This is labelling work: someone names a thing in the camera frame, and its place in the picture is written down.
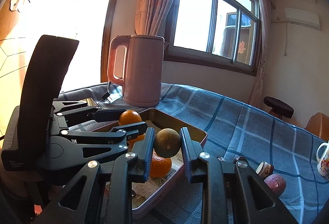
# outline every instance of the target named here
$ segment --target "wooden chair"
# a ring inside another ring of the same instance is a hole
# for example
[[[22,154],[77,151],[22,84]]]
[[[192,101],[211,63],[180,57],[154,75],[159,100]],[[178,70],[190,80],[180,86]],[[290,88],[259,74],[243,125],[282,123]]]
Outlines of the wooden chair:
[[[323,113],[313,115],[305,128],[315,136],[318,136],[324,141],[329,140],[329,116]]]

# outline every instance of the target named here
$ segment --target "white wall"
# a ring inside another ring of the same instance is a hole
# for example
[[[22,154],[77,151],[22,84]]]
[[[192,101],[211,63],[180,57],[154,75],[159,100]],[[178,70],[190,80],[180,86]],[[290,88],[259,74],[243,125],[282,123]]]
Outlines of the white wall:
[[[326,0],[276,1],[272,19],[285,20],[285,8],[314,12],[320,18],[321,31],[288,24],[287,56],[286,24],[272,23],[266,53],[263,96],[289,104],[295,112],[285,121],[304,128],[315,113],[329,115],[329,4]]]
[[[137,0],[117,0],[111,38],[117,35],[132,35],[135,31]],[[115,74],[122,76],[123,49],[119,49]],[[228,97],[248,102],[255,77],[233,71],[178,62],[163,62],[162,81],[188,84],[210,90]]]

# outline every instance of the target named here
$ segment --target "kettle lid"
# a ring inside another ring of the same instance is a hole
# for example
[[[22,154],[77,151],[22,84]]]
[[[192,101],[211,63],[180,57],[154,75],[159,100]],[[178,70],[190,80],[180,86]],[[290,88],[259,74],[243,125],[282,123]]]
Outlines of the kettle lid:
[[[151,38],[151,39],[159,39],[161,41],[165,41],[165,39],[161,36],[152,36],[152,35],[131,35],[130,37],[138,37],[138,38]]]

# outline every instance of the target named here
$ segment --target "window frame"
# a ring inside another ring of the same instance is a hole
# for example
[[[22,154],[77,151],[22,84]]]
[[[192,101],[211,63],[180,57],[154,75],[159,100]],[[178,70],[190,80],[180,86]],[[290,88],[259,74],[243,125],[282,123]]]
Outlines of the window frame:
[[[217,19],[217,6],[218,0],[213,0],[212,3],[212,16],[209,28],[209,36],[208,36],[208,44],[207,44],[207,52],[202,52],[194,49],[182,48],[182,47],[175,47],[173,45],[174,38],[175,38],[175,30],[177,25],[177,17],[178,17],[178,8],[180,0],[174,0],[173,4],[170,8],[170,11],[167,16],[166,21],[166,28],[165,28],[165,40],[169,42],[169,45],[166,47],[164,51],[164,60],[166,61],[177,61],[177,62],[184,62],[196,65],[205,65],[211,66],[226,70],[232,70],[240,73],[245,73],[249,75],[256,75],[257,73],[257,59],[258,59],[258,44],[260,43],[259,37],[259,27],[260,27],[260,20],[259,20],[259,2],[258,0],[251,0],[252,1],[252,9],[255,10],[255,15],[252,12],[248,11],[244,6],[242,6],[236,0],[223,0],[236,8],[237,13],[237,21],[236,21],[236,30],[239,29],[238,32],[235,32],[234,35],[234,48],[233,48],[233,57],[232,59],[218,56],[212,54],[213,49],[213,41],[214,41],[214,34],[215,34],[215,27],[216,27],[216,19]],[[248,16],[255,22],[254,34],[253,34],[253,45],[251,50],[251,64],[247,65],[237,61],[237,54],[239,48],[239,40],[241,34],[241,18],[242,13]]]

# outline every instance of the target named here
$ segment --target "orange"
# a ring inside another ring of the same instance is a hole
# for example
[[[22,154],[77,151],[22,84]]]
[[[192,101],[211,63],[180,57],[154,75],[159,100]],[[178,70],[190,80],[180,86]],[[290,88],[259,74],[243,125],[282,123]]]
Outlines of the orange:
[[[153,151],[150,177],[153,178],[165,177],[169,173],[170,169],[171,169],[171,159],[160,157],[156,154],[155,151]]]
[[[119,126],[142,122],[140,115],[136,111],[125,111],[119,117]]]
[[[144,138],[145,138],[145,133],[142,134],[142,135],[139,135],[136,139],[128,140],[129,147],[132,149],[135,142],[140,141],[140,140],[144,140]]]
[[[142,122],[142,119],[136,111],[132,111],[132,110],[125,111],[119,117],[119,126],[134,124],[138,122]],[[129,148],[132,149],[136,141],[143,140],[144,138],[145,138],[145,134],[138,136],[136,139],[129,140],[128,141]]]

